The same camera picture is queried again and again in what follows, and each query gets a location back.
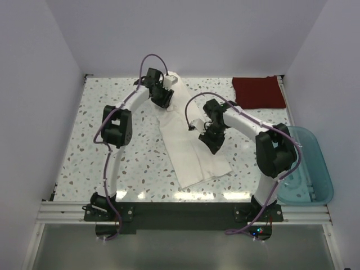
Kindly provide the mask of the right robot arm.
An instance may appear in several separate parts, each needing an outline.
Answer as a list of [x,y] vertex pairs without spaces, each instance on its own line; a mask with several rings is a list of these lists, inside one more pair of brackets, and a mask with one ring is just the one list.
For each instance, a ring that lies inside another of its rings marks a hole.
[[280,181],[291,174],[301,162],[300,150],[285,124],[270,125],[247,114],[232,101],[219,103],[212,99],[203,106],[210,119],[200,131],[199,140],[216,154],[225,140],[226,129],[233,128],[255,143],[256,164],[260,180],[251,197],[248,217],[262,215],[276,205]]

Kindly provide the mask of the white t shirt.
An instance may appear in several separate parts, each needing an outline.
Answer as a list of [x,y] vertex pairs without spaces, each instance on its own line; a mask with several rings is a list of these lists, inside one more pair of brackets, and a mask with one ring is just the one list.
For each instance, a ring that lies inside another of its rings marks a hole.
[[167,109],[158,109],[160,133],[175,170],[181,189],[221,177],[232,172],[223,154],[213,155],[198,139],[197,131],[189,131],[185,118],[185,106],[191,95],[181,77],[174,72],[178,82],[172,85],[174,91]]

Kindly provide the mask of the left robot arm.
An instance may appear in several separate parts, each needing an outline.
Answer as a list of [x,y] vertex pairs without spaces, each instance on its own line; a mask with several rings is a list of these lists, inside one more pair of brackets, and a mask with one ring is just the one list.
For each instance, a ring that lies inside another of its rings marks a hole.
[[104,192],[92,195],[92,210],[106,217],[120,217],[120,212],[115,208],[116,178],[125,146],[132,139],[133,113],[148,100],[161,109],[167,109],[174,95],[172,86],[177,82],[176,76],[149,68],[145,76],[133,83],[134,89],[124,100],[104,107],[101,126],[93,139],[95,144],[105,145],[108,149],[102,172]]

